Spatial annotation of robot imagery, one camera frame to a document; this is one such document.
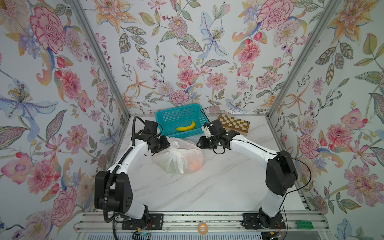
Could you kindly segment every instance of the black mounting plate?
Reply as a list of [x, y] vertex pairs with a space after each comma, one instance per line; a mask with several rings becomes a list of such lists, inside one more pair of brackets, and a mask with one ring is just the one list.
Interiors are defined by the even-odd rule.
[[257, 213], [242, 214], [242, 215], [243, 215], [243, 222], [241, 223], [241, 225], [243, 227], [245, 227], [245, 229], [247, 229], [247, 230], [248, 229], [257, 230], [257, 229], [261, 229], [261, 228], [264, 228], [264, 229], [279, 229], [279, 225], [280, 225], [280, 229], [285, 229], [286, 228], [285, 221], [284, 221], [283, 216], [281, 214], [276, 215], [275, 216], [275, 218], [277, 218], [276, 221], [273, 222], [271, 225], [269, 225], [267, 227], [260, 226]]
[[[148, 221], [151, 222], [151, 230], [161, 230], [163, 228], [164, 214], [149, 214]], [[124, 220], [122, 223], [122, 230], [137, 230], [140, 226], [132, 224], [131, 220]]]

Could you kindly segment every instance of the blue plastic basket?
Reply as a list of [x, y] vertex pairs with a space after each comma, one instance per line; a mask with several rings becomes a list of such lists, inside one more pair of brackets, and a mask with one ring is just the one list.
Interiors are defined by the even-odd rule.
[[[206, 116], [200, 111], [201, 106], [197, 103], [171, 108], [156, 112], [156, 122], [163, 127], [162, 135], [168, 137], [186, 138], [194, 135], [202, 134], [201, 127], [205, 122], [209, 122]], [[177, 127], [186, 127], [196, 123], [193, 130], [179, 132]]]

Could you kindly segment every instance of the pink peony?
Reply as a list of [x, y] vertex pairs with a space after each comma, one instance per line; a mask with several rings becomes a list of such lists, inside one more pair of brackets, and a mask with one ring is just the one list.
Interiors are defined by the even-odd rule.
[[71, 130], [72, 131], [67, 132], [69, 137], [65, 137], [63, 141], [66, 142], [66, 148], [68, 150], [72, 149], [71, 154], [77, 154], [80, 148], [88, 146], [87, 130], [83, 128], [82, 124], [77, 125], [77, 127], [72, 126]]
[[81, 91], [80, 78], [72, 71], [65, 71], [61, 77], [61, 88], [70, 99], [76, 99]]
[[272, 71], [267, 71], [263, 76], [256, 78], [256, 89], [264, 89], [272, 86], [275, 82], [278, 82], [283, 77], [282, 74], [276, 74]]
[[187, 68], [189, 67], [189, 65], [191, 65], [192, 63], [192, 59], [189, 59], [187, 58], [186, 56], [179, 56], [179, 63], [178, 63], [178, 67], [179, 68]]
[[260, 56], [261, 50], [259, 49], [259, 45], [256, 43], [247, 44], [245, 45], [239, 53], [239, 61], [241, 63], [251, 63], [253, 62], [258, 56]]
[[60, 227], [71, 216], [76, 201], [76, 190], [68, 186], [65, 191], [60, 191], [59, 196], [53, 202], [52, 223]]
[[85, 90], [81, 91], [78, 99], [80, 108], [85, 112], [85, 109], [91, 106], [91, 101], [89, 100], [88, 94], [85, 92]]
[[102, 83], [99, 83], [96, 85], [97, 88], [97, 96], [96, 99], [99, 102], [103, 103], [103, 106], [106, 107], [108, 104], [108, 84], [107, 81], [104, 79]]
[[331, 124], [328, 128], [327, 137], [336, 147], [344, 147], [353, 139], [352, 132], [340, 123]]
[[359, 203], [362, 203], [362, 197], [365, 199], [365, 204], [374, 207], [377, 202], [384, 203], [384, 196], [380, 193], [384, 191], [384, 185], [376, 182], [379, 178], [376, 174], [369, 174], [369, 167], [366, 165], [363, 168], [353, 166], [352, 172], [345, 169], [344, 178], [349, 181], [347, 184], [347, 194], [351, 197], [356, 197]]
[[206, 85], [210, 88], [212, 87], [216, 91], [219, 91], [220, 89], [223, 89], [227, 84], [227, 77], [225, 77], [222, 73], [215, 73], [215, 75], [211, 75], [207, 78]]
[[300, 150], [309, 159], [314, 159], [319, 155], [317, 149], [319, 145], [312, 136], [304, 134], [299, 138]]
[[169, 100], [175, 104], [182, 104], [187, 102], [189, 99], [189, 93], [186, 93], [184, 90], [177, 90], [172, 92], [169, 95]]
[[35, 164], [31, 171], [31, 177], [28, 178], [29, 192], [38, 194], [39, 191], [45, 191], [51, 185], [55, 177], [55, 167], [49, 160], [42, 160]]
[[237, 73], [240, 73], [240, 74], [243, 75], [244, 77], [248, 77], [249, 74], [251, 73], [251, 70], [253, 69], [253, 66], [254, 66], [253, 63], [250, 63], [250, 64], [244, 64], [243, 66], [241, 66], [241, 67], [239, 68], [239, 70], [237, 71]]
[[31, 159], [29, 159], [28, 154], [22, 154], [19, 159], [14, 159], [3, 166], [1, 172], [6, 177], [12, 179], [12, 182], [22, 184], [29, 174], [31, 167], [32, 162]]
[[65, 45], [65, 31], [59, 17], [46, 7], [35, 7], [35, 15], [29, 18], [31, 28], [40, 45], [55, 54]]
[[188, 32], [187, 22], [182, 17], [174, 17], [168, 24], [170, 31], [178, 36], [184, 36]]
[[290, 17], [294, 7], [291, 0], [267, 0], [257, 15], [256, 23], [261, 23], [260, 29], [277, 28]]
[[313, 133], [316, 130], [316, 127], [317, 127], [317, 120], [314, 120], [313, 118], [310, 118], [310, 117], [306, 117], [300, 123], [301, 131], [307, 135], [313, 136]]
[[180, 79], [182, 82], [190, 82], [195, 77], [195, 72], [192, 70], [192, 68], [183, 68], [180, 70], [180, 72], [177, 75], [177, 78]]
[[353, 109], [341, 118], [341, 122], [351, 129], [359, 129], [364, 127], [362, 115], [358, 108]]

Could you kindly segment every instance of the green lego brick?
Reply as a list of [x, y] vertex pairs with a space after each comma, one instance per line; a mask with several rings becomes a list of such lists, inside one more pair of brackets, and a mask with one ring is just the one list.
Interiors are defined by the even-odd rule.
[[297, 221], [296, 224], [298, 229], [313, 229], [313, 225], [311, 222]]

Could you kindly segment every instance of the orange tape roll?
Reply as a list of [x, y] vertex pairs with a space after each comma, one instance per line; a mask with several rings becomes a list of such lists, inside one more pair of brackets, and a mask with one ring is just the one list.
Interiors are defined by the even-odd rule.
[[205, 234], [207, 234], [207, 232], [208, 232], [208, 226], [207, 226], [207, 224], [206, 224], [205, 222], [200, 223], [200, 224], [197, 226], [197, 231], [198, 231], [201, 235], [205, 235]]

